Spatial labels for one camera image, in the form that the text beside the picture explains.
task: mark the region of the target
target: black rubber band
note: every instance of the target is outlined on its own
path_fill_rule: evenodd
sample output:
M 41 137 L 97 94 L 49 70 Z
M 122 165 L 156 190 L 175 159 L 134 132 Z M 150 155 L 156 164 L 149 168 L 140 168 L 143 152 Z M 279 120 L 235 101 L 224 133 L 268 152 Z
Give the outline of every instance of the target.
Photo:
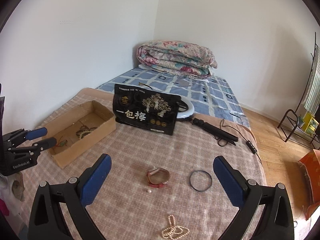
M 204 189 L 204 190 L 196 189 L 196 188 L 191 184 L 191 177 L 192 177 L 192 175 L 193 175 L 195 172 L 202 172 L 202 173 L 207 174 L 207 175 L 209 176 L 209 178 L 211 179 L 210 186 L 207 187 L 207 188 Z M 211 186 L 212 186 L 212 177 L 211 177 L 211 175 L 210 175 L 208 172 L 206 172 L 206 171 L 193 171 L 193 172 L 191 173 L 190 177 L 189 177 L 189 183 L 190 183 L 190 186 L 191 186 L 195 191 L 197 191 L 197 192 L 205 192 L 206 190 L 208 190 L 208 189 L 211 188 Z

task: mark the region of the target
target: folded quilt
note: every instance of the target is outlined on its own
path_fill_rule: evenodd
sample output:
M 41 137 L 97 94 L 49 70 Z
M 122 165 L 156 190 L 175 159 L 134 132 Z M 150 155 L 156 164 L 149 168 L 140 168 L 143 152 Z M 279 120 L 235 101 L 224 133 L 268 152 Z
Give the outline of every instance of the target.
M 217 68 L 212 51 L 183 41 L 150 41 L 138 48 L 138 60 L 158 72 L 192 79 L 207 79 Z

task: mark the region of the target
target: wristwatch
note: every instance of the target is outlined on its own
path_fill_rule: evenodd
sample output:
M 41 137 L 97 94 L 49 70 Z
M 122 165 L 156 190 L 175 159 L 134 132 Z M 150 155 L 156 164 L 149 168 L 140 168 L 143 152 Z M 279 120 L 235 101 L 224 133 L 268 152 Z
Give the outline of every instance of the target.
M 166 169 L 153 167 L 147 172 L 148 183 L 150 187 L 164 187 L 170 179 L 170 173 Z

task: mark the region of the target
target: blue checkered mattress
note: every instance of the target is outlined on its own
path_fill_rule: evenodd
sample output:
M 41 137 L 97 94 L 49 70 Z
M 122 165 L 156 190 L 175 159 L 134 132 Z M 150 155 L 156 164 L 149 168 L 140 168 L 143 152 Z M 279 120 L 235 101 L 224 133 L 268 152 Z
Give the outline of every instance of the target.
M 115 83 L 139 86 L 146 84 L 154 90 L 187 97 L 195 112 L 207 114 L 249 127 L 238 100 L 223 78 L 212 76 L 209 82 L 192 80 L 169 73 L 134 68 L 100 85 L 97 89 L 114 93 Z

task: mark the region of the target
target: pearl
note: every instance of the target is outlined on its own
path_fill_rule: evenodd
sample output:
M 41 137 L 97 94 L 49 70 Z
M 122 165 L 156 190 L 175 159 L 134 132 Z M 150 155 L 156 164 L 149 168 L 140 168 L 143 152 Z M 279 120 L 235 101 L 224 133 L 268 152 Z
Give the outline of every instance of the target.
M 176 220 L 173 215 L 170 215 L 168 217 L 168 220 L 170 227 L 162 230 L 161 234 L 163 238 L 171 240 L 180 239 L 184 236 L 187 236 L 190 233 L 190 230 L 188 228 L 176 225 Z

